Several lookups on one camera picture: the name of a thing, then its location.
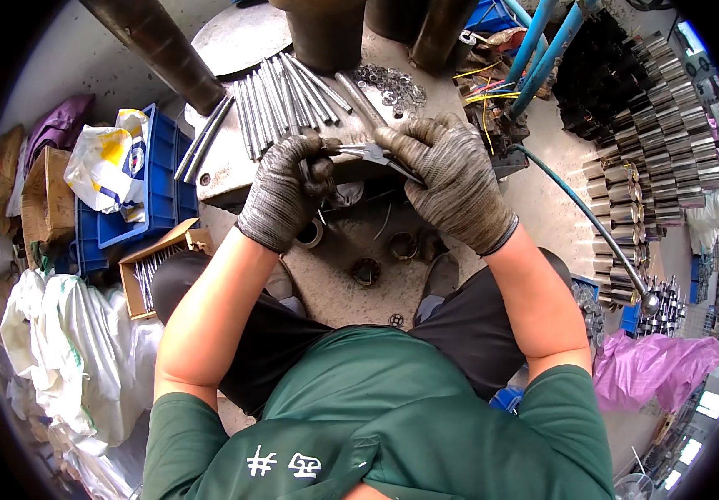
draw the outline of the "hand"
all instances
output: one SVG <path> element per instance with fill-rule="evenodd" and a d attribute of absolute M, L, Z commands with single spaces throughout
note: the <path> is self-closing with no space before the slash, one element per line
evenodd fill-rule
<path fill-rule="evenodd" d="M 501 198 L 481 137 L 456 115 L 410 120 L 400 132 L 379 128 L 374 138 L 428 186 L 412 181 L 404 186 L 421 217 L 477 254 L 494 253 L 518 226 L 518 216 Z"/>
<path fill-rule="evenodd" d="M 311 161 L 310 182 L 300 178 L 298 163 L 321 154 L 325 140 L 312 129 L 304 134 L 289 136 L 265 153 L 235 223 L 241 233 L 277 254 L 290 249 L 293 238 L 334 189 L 334 163 L 328 157 Z"/>

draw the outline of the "blue pipe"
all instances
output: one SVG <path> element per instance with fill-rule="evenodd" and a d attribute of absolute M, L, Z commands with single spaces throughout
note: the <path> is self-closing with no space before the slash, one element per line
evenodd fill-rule
<path fill-rule="evenodd" d="M 537 5 L 537 10 L 534 12 L 534 18 L 531 20 L 529 30 L 526 32 L 524 40 L 520 44 L 518 55 L 515 56 L 514 63 L 510 68 L 509 75 L 506 75 L 504 83 L 513 83 L 520 79 L 520 76 L 526 68 L 526 64 L 529 63 L 529 59 L 534 52 L 534 47 L 537 46 L 540 37 L 545 36 L 543 35 L 543 31 L 548 24 L 548 19 L 554 12 L 556 3 L 557 0 L 540 0 L 540 4 Z M 537 65 L 538 61 L 542 58 L 542 55 L 540 56 L 540 58 L 534 57 L 532 68 Z"/>
<path fill-rule="evenodd" d="M 589 12 L 592 6 L 595 5 L 595 2 L 596 0 L 580 0 L 580 2 L 573 4 L 571 12 L 568 13 L 567 17 L 565 17 L 565 21 L 563 21 L 559 27 L 559 32 L 557 32 L 557 35 L 551 40 L 551 45 L 548 45 L 545 55 L 543 55 L 543 58 L 537 63 L 537 67 L 531 72 L 521 87 L 520 95 L 515 99 L 509 110 L 508 115 L 510 118 L 515 119 L 524 112 L 526 106 L 531 103 L 531 98 L 537 94 L 537 90 L 539 90 L 543 82 L 546 81 L 551 70 L 554 69 L 554 64 L 562 58 L 563 54 L 565 54 L 565 49 L 567 49 L 568 45 L 571 45 L 573 38 L 579 32 L 579 28 L 582 27 L 586 13 L 582 12 L 579 3 L 582 3 L 585 11 Z"/>
<path fill-rule="evenodd" d="M 522 25 L 524 25 L 524 28 L 528 28 L 531 26 L 531 16 L 524 10 L 522 6 L 518 3 L 518 0 L 501 0 L 507 7 L 514 12 L 514 16 L 520 21 Z M 537 64 L 537 61 L 539 61 L 543 54 L 546 53 L 546 49 L 548 48 L 548 40 L 546 39 L 546 35 L 543 34 L 543 30 L 540 30 L 540 44 L 537 45 L 537 53 L 534 54 L 534 63 L 531 65 L 531 68 L 533 69 L 534 66 Z"/>

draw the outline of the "electrical wire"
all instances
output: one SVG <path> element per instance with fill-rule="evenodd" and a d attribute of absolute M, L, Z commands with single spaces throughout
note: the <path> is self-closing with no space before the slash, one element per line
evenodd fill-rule
<path fill-rule="evenodd" d="M 498 61 L 498 62 L 495 62 L 495 63 L 493 63 L 493 64 L 491 64 L 491 65 L 488 65 L 486 68 L 482 68 L 481 70 L 468 71 L 467 73 L 462 73 L 461 75 L 456 75 L 456 76 L 454 76 L 454 77 L 452 77 L 452 78 L 454 78 L 454 80 L 455 80 L 455 79 L 460 78 L 460 77 L 463 77 L 463 76 L 475 75 L 475 74 L 477 74 L 477 73 L 481 73 L 482 71 L 489 70 L 491 67 L 493 67 L 493 66 L 495 66 L 495 65 L 498 65 L 499 63 L 501 63 L 501 62 Z"/>

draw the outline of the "foot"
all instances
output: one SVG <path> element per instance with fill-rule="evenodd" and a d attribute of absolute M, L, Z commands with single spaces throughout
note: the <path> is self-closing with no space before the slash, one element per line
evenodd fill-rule
<path fill-rule="evenodd" d="M 446 297 L 459 287 L 459 262 L 450 253 L 434 258 L 426 272 L 426 284 L 420 305 L 415 312 L 413 325 L 423 323 L 436 309 L 443 305 Z"/>
<path fill-rule="evenodd" d="M 298 291 L 295 281 L 293 281 L 293 275 L 281 258 L 276 262 L 271 275 L 267 278 L 265 291 L 268 295 L 271 295 L 271 297 L 297 313 L 301 313 L 301 310 L 304 309 L 301 293 Z"/>

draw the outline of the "hose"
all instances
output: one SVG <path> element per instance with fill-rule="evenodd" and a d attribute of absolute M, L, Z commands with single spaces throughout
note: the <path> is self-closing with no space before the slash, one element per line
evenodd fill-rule
<path fill-rule="evenodd" d="M 522 152 L 524 155 L 526 155 L 530 160 L 532 160 L 540 169 L 545 172 L 548 177 L 551 178 L 557 185 L 565 191 L 565 194 L 568 195 L 571 200 L 584 212 L 584 214 L 587 216 L 587 218 L 590 219 L 590 222 L 593 223 L 595 226 L 595 229 L 599 231 L 599 234 L 606 240 L 606 243 L 612 248 L 612 252 L 615 254 L 615 257 L 618 258 L 618 260 L 624 265 L 626 268 L 626 273 L 629 275 L 629 278 L 631 278 L 631 281 L 634 283 L 634 288 L 637 289 L 637 292 L 640 294 L 640 300 L 641 304 L 640 307 L 643 309 L 643 311 L 647 315 L 653 315 L 657 309 L 659 308 L 659 300 L 657 299 L 657 296 L 652 294 L 651 291 L 648 289 L 648 286 L 643 282 L 642 279 L 640 279 L 640 276 L 637 275 L 637 271 L 634 269 L 634 266 L 631 265 L 631 262 L 629 262 L 629 259 L 626 258 L 626 255 L 624 255 L 624 251 L 621 250 L 620 246 L 612 239 L 612 236 L 609 234 L 609 231 L 607 231 L 604 228 L 604 225 L 599 221 L 598 217 L 595 217 L 595 214 L 593 214 L 592 210 L 590 210 L 590 207 L 588 207 L 583 201 L 582 198 L 579 198 L 579 195 L 576 195 L 574 193 L 574 190 L 571 189 L 571 187 L 567 184 L 565 184 L 565 181 L 563 181 L 561 178 L 559 178 L 559 175 L 556 175 L 554 170 L 550 169 L 548 165 L 543 163 L 543 160 L 540 158 L 534 156 L 534 153 L 526 149 L 520 144 L 513 144 L 510 146 L 509 151 L 517 150 Z"/>

